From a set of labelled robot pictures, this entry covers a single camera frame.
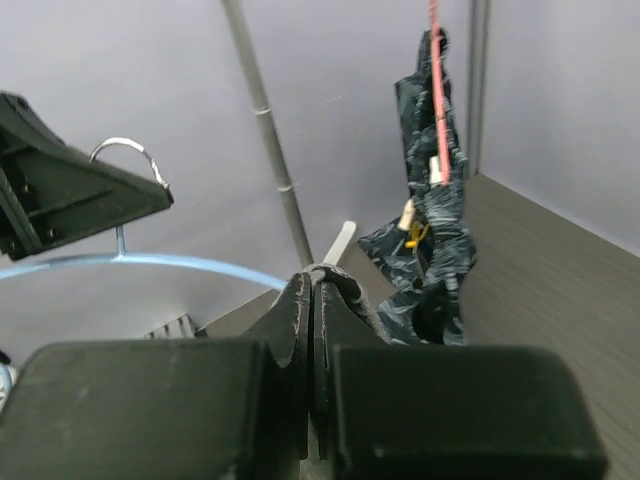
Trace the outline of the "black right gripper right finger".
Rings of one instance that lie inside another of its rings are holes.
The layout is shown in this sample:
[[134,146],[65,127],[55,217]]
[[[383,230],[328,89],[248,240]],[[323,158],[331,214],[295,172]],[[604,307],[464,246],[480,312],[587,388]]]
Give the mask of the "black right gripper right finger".
[[314,290],[318,454],[333,479],[601,479],[605,448],[555,353],[383,341],[338,287]]

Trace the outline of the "dark patterned shark shorts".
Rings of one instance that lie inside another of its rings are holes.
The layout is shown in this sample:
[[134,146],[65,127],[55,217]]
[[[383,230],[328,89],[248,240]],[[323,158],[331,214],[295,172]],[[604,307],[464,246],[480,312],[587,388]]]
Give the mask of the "dark patterned shark shorts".
[[375,309],[392,344],[466,343],[459,297],[477,250],[464,213],[468,159],[456,131],[451,82],[445,71],[440,78],[450,173],[447,182],[439,178],[432,68],[444,63],[446,32],[441,31],[438,39],[439,49],[433,54],[431,33],[422,34],[414,72],[395,84],[409,203],[414,211],[357,241],[396,289]]

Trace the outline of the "pink hanger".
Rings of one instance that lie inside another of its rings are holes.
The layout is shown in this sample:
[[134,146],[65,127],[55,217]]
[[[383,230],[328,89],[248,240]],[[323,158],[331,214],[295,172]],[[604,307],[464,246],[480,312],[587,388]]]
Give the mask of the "pink hanger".
[[449,161],[447,121],[445,112],[445,95],[442,78],[440,23],[438,19],[438,1],[429,1],[430,18],[430,52],[432,64],[432,97],[434,118],[438,142],[438,160],[440,164],[440,183],[447,185],[450,181],[451,166]]

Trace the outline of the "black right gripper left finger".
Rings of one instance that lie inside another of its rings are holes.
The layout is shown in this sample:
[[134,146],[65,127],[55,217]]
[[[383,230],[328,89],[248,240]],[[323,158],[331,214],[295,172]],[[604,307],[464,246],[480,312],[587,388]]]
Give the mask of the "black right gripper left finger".
[[294,479],[307,456],[310,278],[244,334],[55,343],[1,413],[5,479]]

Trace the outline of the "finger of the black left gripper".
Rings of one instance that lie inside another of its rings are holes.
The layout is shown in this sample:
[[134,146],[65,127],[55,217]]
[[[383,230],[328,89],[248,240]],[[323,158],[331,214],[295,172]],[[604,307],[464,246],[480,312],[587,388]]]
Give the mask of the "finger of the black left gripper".
[[1,94],[1,252],[20,260],[170,208],[168,183],[66,144],[21,96]]

